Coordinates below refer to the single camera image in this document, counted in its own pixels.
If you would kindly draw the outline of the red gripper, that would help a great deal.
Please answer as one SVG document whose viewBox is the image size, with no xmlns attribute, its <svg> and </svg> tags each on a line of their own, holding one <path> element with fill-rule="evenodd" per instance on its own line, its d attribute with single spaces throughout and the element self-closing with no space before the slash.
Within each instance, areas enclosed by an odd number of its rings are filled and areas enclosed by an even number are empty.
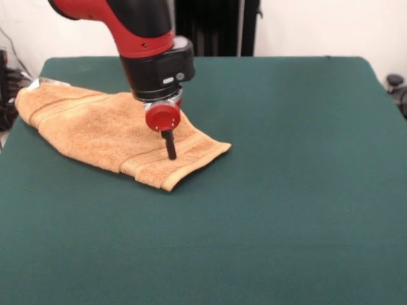
<svg viewBox="0 0 407 305">
<path fill-rule="evenodd" d="M 160 135 L 165 140 L 167 154 L 170 160 L 177 158 L 172 130 L 179 125 L 180 121 L 181 112 L 177 104 L 157 102 L 146 109 L 146 124 L 151 130 L 160 132 Z"/>
</svg>

